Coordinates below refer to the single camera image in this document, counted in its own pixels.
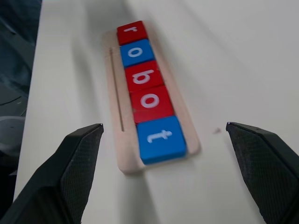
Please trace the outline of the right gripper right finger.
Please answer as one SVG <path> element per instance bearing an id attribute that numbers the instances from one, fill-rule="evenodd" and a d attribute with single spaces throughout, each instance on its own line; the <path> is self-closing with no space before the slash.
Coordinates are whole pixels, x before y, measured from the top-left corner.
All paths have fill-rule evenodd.
<path id="1" fill-rule="evenodd" d="M 228 122 L 243 180 L 268 224 L 299 222 L 299 156 L 275 133 Z"/>

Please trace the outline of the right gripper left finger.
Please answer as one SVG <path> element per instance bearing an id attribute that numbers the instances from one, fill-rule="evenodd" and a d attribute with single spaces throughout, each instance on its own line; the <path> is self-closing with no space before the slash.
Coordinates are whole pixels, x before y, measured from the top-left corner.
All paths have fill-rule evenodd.
<path id="1" fill-rule="evenodd" d="M 79 224 L 93 184 L 103 124 L 68 134 L 31 176 L 2 224 Z"/>

